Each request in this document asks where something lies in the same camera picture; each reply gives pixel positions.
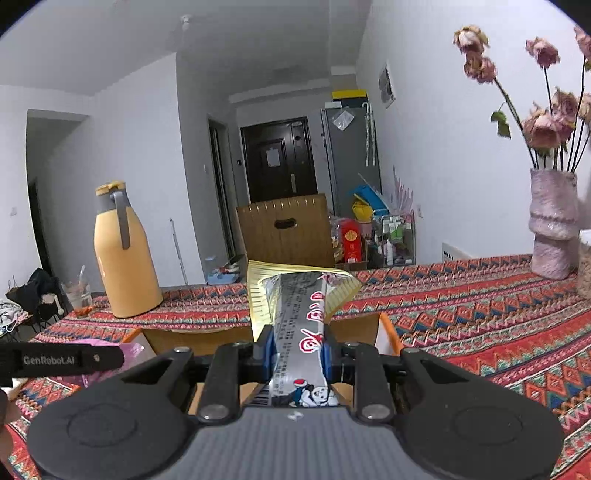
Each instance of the dried rose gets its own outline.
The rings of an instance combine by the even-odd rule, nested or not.
[[[552,97],[553,113],[566,118],[569,122],[575,122],[579,111],[579,99],[572,93],[562,92],[559,88]]]
[[[531,148],[549,150],[561,144],[560,126],[550,115],[536,105],[536,109],[523,122],[523,134]]]
[[[558,131],[558,136],[560,137],[560,142],[566,142],[573,134],[574,122],[570,122],[560,113],[555,113],[552,115],[552,118],[556,122],[556,129]]]
[[[476,25],[462,27],[453,36],[453,43],[457,45],[462,53],[474,51],[483,53],[484,47],[488,47],[488,37]]]
[[[591,123],[591,95],[588,93],[583,94],[581,108],[579,108],[579,118],[588,125]]]
[[[587,35],[585,30],[578,25],[574,28],[574,32],[576,33],[576,40],[583,55],[585,55],[587,60],[591,61],[591,36]]]
[[[536,37],[535,40],[528,40],[525,42],[525,49],[535,58],[541,69],[547,69],[551,65],[560,63],[558,50],[545,38]]]
[[[466,53],[464,73],[478,83],[490,83],[496,78],[497,69],[490,58],[469,51]]]

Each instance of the thermos lid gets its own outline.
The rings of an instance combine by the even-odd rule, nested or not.
[[[111,183],[105,183],[96,189],[96,196],[104,195],[109,193],[111,190],[125,190],[125,182],[121,180],[115,180]]]

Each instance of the thermos handle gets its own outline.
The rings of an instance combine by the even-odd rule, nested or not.
[[[117,190],[111,194],[111,198],[115,201],[115,208],[117,209],[117,220],[119,221],[119,232],[121,233],[121,244],[123,250],[127,250],[131,246],[129,240],[129,223],[127,221],[127,202],[123,197],[123,192]]]

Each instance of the ceiling light fixture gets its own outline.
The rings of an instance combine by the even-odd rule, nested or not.
[[[186,32],[191,27],[191,20],[193,19],[192,15],[183,15],[181,17],[182,29]]]

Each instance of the cartoon character on wrapper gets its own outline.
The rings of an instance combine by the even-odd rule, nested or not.
[[[290,399],[292,407],[334,407],[339,404],[329,387],[314,387],[303,378],[294,380],[294,386]]]

